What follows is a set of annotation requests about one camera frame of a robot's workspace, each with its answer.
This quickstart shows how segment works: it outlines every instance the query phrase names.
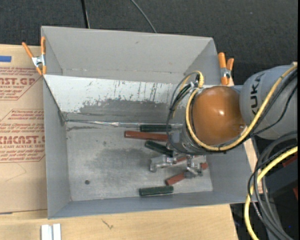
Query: robotic arm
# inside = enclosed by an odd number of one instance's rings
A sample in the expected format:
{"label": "robotic arm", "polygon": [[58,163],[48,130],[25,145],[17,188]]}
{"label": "robotic arm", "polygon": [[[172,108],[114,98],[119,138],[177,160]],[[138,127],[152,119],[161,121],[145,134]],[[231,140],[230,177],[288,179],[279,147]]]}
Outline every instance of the robotic arm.
{"label": "robotic arm", "polygon": [[180,99],[191,93],[182,127],[167,132],[169,144],[177,152],[225,152],[252,136],[276,140],[297,130],[297,63],[261,71],[234,86],[204,88],[202,74],[194,74],[195,82],[174,95],[167,120],[169,124]]}

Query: cardboard box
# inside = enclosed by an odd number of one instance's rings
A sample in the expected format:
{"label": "cardboard box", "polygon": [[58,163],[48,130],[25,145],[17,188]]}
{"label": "cardboard box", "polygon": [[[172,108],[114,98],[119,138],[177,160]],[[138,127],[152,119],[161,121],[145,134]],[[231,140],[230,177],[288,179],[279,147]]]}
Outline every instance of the cardboard box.
{"label": "cardboard box", "polygon": [[25,49],[0,44],[0,213],[47,208],[42,88]]}
{"label": "cardboard box", "polygon": [[47,26],[41,34],[49,218],[244,202],[247,143],[201,156],[207,173],[178,182],[174,194],[140,197],[138,188],[162,186],[182,168],[150,172],[158,153],[124,138],[140,124],[166,122],[172,92],[187,73],[200,70],[206,85],[220,84],[212,38]]}

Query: scratch mark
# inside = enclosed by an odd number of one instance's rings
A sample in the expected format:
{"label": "scratch mark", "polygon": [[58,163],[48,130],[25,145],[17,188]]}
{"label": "scratch mark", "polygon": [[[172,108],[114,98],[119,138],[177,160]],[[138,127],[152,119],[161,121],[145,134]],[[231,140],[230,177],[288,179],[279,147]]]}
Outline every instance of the scratch mark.
{"label": "scratch mark", "polygon": [[19,177],[19,176],[24,175],[24,174],[27,173],[26,169],[23,168],[19,163],[17,163],[17,162],[14,162],[14,163],[15,163],[16,165],[20,166],[20,167],[22,168],[23,172],[22,172],[21,174],[19,174],[19,175],[16,175],[16,176],[14,176],[14,177],[12,177],[12,178],[7,179],[5,182],[11,181],[12,179],[14,179],[14,178],[16,178],[16,177]]}
{"label": "scratch mark", "polygon": [[112,230],[112,228],[114,227],[114,225],[109,225],[107,222],[105,222],[103,219],[101,219],[102,220],[102,222],[104,223],[104,224],[106,224],[106,226],[110,229],[110,230]]}
{"label": "scratch mark", "polygon": [[140,89],[141,89],[141,83],[139,84],[139,89],[138,89],[138,98],[140,97]]}
{"label": "scratch mark", "polygon": [[155,85],[155,88],[154,88],[154,93],[153,93],[153,102],[155,101],[155,97],[156,97],[156,92],[157,92],[157,88],[158,88],[158,84]]}

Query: yellow cable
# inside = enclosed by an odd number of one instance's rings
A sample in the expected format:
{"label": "yellow cable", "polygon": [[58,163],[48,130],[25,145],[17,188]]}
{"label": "yellow cable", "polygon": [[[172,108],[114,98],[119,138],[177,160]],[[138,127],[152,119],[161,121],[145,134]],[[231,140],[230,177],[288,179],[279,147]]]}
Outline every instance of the yellow cable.
{"label": "yellow cable", "polygon": [[[261,179],[274,167],[276,166],[278,163],[280,163],[282,160],[286,159],[287,157],[291,156],[292,154],[296,153],[298,151],[298,146],[295,146],[293,148],[291,148],[290,150],[288,150],[287,152],[281,154],[280,156],[278,156],[276,159],[274,159],[271,163],[269,163],[258,175],[256,181],[259,183],[261,181]],[[250,188],[250,192],[251,195],[254,192],[254,186],[252,185]],[[250,223],[250,218],[249,218],[249,205],[250,205],[250,196],[247,195],[246,196],[246,200],[245,200],[245,204],[244,204],[244,221],[245,221],[245,225],[246,228],[250,234],[250,236],[252,237],[253,240],[259,240],[258,237],[256,236],[251,223]]]}
{"label": "yellow cable", "polygon": [[228,149],[231,149],[233,147],[235,147],[237,144],[239,144],[242,140],[245,139],[245,137],[251,132],[251,130],[253,129],[253,127],[255,126],[255,124],[257,123],[258,119],[260,118],[262,112],[264,111],[266,105],[269,103],[269,100],[271,98],[271,96],[273,95],[273,93],[275,92],[276,88],[278,87],[278,85],[281,83],[281,81],[283,80],[283,78],[285,78],[291,71],[293,71],[294,69],[296,69],[298,67],[298,63],[294,63],[292,67],[290,67],[287,71],[285,71],[279,78],[278,80],[274,83],[274,85],[272,86],[272,88],[270,89],[268,95],[265,97],[260,109],[258,110],[258,112],[256,113],[255,117],[253,118],[251,124],[249,125],[249,127],[247,127],[245,129],[245,131],[241,134],[241,136],[235,140],[234,142],[226,145],[226,146],[221,146],[221,147],[216,147],[216,146],[210,146],[207,145],[205,143],[203,143],[202,141],[200,141],[196,134],[194,133],[192,126],[190,124],[190,104],[192,99],[194,98],[194,96],[197,94],[198,92],[198,88],[195,89],[192,94],[189,97],[189,100],[187,102],[186,105],[186,109],[185,109],[185,122],[186,122],[186,126],[189,130],[189,133],[191,135],[191,137],[193,138],[193,140],[200,145],[201,147],[207,149],[207,150],[211,150],[211,151],[226,151]]}

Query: wooden table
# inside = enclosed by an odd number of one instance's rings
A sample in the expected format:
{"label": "wooden table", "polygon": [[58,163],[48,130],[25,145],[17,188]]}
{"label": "wooden table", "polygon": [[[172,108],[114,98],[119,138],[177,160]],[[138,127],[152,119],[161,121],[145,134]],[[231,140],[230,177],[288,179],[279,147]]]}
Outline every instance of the wooden table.
{"label": "wooden table", "polygon": [[61,224],[62,240],[237,240],[230,206],[47,219],[47,211],[0,215],[0,240],[39,240],[44,224]]}

